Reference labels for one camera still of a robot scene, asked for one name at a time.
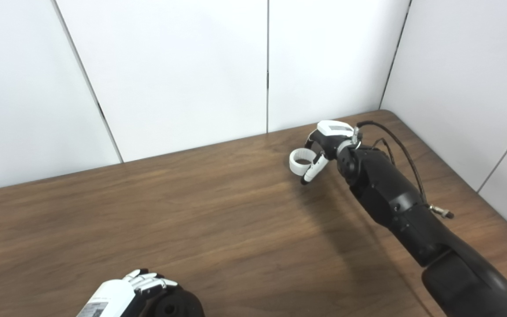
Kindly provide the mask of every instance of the black cable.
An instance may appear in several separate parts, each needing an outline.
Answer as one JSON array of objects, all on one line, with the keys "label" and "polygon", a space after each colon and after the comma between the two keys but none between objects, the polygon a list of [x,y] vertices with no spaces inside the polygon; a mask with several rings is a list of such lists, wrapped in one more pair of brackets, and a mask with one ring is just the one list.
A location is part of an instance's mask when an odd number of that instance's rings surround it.
[{"label": "black cable", "polygon": [[372,145],[371,147],[375,147],[375,146],[376,146],[379,142],[381,142],[381,141],[382,141],[382,144],[383,144],[384,146],[386,146],[386,150],[387,150],[387,151],[389,151],[390,162],[391,162],[394,166],[396,166],[396,164],[394,164],[394,155],[393,155],[393,151],[391,151],[391,150],[390,150],[390,146],[389,146],[389,144],[386,142],[385,138],[380,138],[380,139],[376,140],[376,141],[373,143],[373,145]]},{"label": "black cable", "polygon": [[406,159],[408,160],[408,163],[410,164],[410,167],[412,168],[412,171],[414,172],[414,176],[416,177],[416,183],[418,185],[418,189],[420,190],[420,195],[422,196],[424,203],[428,203],[428,200],[426,200],[426,193],[424,191],[424,185],[422,184],[422,180],[420,179],[420,174],[418,173],[418,169],[416,168],[416,165],[414,164],[414,160],[412,160],[412,157],[410,156],[410,153],[408,153],[408,150],[406,150],[406,147],[404,146],[404,144],[402,144],[400,139],[398,139],[396,137],[396,135],[394,135],[394,133],[392,133],[386,126],[376,123],[375,121],[372,121],[372,120],[361,121],[357,124],[357,127],[362,128],[363,126],[366,126],[366,125],[374,125],[374,126],[381,128],[384,132],[386,132],[388,135],[390,135],[390,137],[394,140],[394,142],[396,142],[396,144],[398,144],[398,146],[400,147],[402,152],[404,152],[404,155],[406,156]]}]

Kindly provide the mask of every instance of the white fingers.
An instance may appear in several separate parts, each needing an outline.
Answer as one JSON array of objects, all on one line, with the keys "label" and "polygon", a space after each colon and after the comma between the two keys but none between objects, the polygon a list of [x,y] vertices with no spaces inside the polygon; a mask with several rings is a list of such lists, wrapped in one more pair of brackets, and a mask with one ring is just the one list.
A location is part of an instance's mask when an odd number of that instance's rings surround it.
[{"label": "white fingers", "polygon": [[147,279],[153,279],[154,277],[157,277],[157,273],[147,273],[147,274],[142,274],[142,275],[138,275],[137,277],[129,280],[129,283],[134,286],[135,284],[141,282],[141,281],[144,281],[144,280],[147,280]]},{"label": "white fingers", "polygon": [[130,281],[131,279],[137,277],[140,274],[140,269],[135,269],[131,273],[128,273],[125,277],[122,278],[123,281]]},{"label": "white fingers", "polygon": [[139,285],[134,285],[134,289],[141,289],[142,291],[146,291],[147,289],[151,289],[158,286],[161,286],[161,288],[166,289],[167,287],[177,286],[177,282],[168,279],[153,279],[152,281],[142,281]]},{"label": "white fingers", "polygon": [[149,289],[155,286],[161,285],[162,288],[165,288],[165,282],[163,279],[151,279],[151,280],[144,280],[136,283],[133,285],[134,289]]}]

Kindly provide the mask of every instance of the wooden table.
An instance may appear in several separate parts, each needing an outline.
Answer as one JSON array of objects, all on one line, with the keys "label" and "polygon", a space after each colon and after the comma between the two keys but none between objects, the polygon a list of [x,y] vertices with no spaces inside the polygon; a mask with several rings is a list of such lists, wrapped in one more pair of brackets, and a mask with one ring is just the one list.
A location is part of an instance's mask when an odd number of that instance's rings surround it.
[{"label": "wooden table", "polygon": [[[507,223],[396,116],[431,203],[507,277]],[[351,197],[335,164],[307,186],[288,154],[315,125],[0,189],[0,317],[74,317],[139,267],[209,317],[442,316],[422,269]],[[365,141],[384,134],[364,128]],[[397,165],[412,174],[394,146]]]}]

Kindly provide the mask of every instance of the white ring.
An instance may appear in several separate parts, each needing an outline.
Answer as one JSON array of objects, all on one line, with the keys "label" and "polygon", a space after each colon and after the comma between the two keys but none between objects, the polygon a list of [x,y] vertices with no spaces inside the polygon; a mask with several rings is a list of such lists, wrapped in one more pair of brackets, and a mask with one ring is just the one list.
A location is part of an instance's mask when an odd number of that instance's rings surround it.
[{"label": "white ring", "polygon": [[[316,158],[316,153],[308,148],[298,148],[292,151],[289,155],[289,168],[294,174],[298,176],[304,175],[310,165],[312,165],[312,161]],[[310,161],[310,164],[300,164],[297,160],[307,160]]]}]

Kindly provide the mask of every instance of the black robotic arm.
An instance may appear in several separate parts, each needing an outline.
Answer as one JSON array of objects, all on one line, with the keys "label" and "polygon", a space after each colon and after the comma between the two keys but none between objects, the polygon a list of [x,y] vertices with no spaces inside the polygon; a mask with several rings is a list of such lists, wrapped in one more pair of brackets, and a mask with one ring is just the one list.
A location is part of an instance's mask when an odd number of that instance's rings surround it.
[{"label": "black robotic arm", "polygon": [[[448,316],[507,317],[507,279],[432,213],[452,218],[451,213],[428,204],[417,174],[421,190],[384,152],[362,145],[358,128],[364,125],[384,129],[410,158],[396,136],[372,121],[360,122],[343,136],[326,135],[327,130],[320,129],[319,124],[305,147],[316,142],[322,147],[319,156],[337,160],[338,171],[371,218],[390,230],[417,263],[426,268],[422,281]],[[317,159],[306,173],[310,173]],[[301,183],[308,184],[304,175]]]}]

